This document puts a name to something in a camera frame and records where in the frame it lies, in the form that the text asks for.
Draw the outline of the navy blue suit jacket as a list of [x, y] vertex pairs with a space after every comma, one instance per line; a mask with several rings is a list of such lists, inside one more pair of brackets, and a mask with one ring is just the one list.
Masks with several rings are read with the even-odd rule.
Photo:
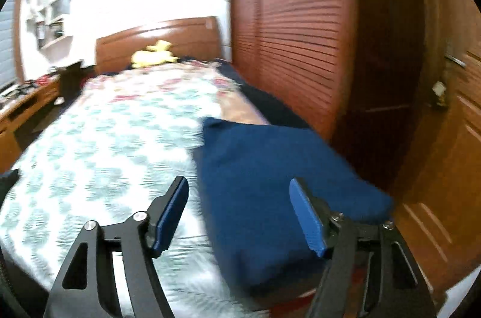
[[312, 130], [207, 118], [201, 133], [194, 159], [205, 229], [222, 277], [240, 294], [264, 296], [323, 270], [290, 202], [292, 179], [357, 222], [390, 215], [392, 199]]

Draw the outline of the wooden door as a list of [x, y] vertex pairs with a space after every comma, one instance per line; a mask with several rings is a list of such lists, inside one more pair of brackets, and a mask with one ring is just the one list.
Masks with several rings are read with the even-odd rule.
[[425, 2], [428, 101], [394, 217], [442, 294], [480, 265], [480, 11], [474, 0]]

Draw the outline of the green leaf print bedsheet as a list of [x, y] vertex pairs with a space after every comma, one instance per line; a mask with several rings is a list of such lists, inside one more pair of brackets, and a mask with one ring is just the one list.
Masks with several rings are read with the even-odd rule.
[[1, 207], [1, 247], [13, 287], [42, 312], [75, 237], [94, 219], [120, 223], [184, 176], [189, 197], [170, 248], [154, 263], [177, 317], [248, 317], [222, 279], [205, 231], [193, 152], [210, 103], [79, 99], [15, 164], [20, 178]]

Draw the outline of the wooden desk cabinet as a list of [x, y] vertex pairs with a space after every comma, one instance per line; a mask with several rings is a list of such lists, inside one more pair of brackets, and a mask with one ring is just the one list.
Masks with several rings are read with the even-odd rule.
[[1, 111], [1, 173], [8, 171], [22, 154], [16, 131], [58, 97], [59, 82], [58, 76], [53, 77]]

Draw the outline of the dark wooden chair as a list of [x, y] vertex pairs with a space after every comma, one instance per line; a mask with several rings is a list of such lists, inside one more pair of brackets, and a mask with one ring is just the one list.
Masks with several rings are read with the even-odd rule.
[[59, 68], [59, 96], [65, 103], [73, 101], [81, 92], [81, 81], [83, 73], [82, 61], [79, 60], [66, 67]]

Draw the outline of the yellow plush toy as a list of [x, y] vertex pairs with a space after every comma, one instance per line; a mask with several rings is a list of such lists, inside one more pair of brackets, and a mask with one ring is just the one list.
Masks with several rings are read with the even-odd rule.
[[136, 51], [130, 60], [131, 68], [143, 69], [177, 62], [179, 58], [173, 54], [170, 47], [170, 42], [158, 40], [154, 45], [148, 45], [145, 49]]

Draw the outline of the wooden slatted wardrobe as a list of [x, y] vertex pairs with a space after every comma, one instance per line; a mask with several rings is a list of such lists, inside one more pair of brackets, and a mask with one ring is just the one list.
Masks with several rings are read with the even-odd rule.
[[393, 187], [415, 129], [423, 0], [230, 0], [231, 53], [365, 180]]

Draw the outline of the window roller blind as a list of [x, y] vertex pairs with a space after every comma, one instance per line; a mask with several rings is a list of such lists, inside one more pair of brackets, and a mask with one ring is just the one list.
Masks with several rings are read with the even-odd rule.
[[16, 80], [13, 49], [15, 3], [16, 0], [7, 0], [0, 13], [0, 88]]

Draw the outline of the white wall shelf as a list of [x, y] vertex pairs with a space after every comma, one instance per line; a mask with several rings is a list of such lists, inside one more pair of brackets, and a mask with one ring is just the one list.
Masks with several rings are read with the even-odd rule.
[[48, 60], [65, 57], [73, 38], [73, 0], [25, 0], [27, 28], [33, 30], [37, 50]]

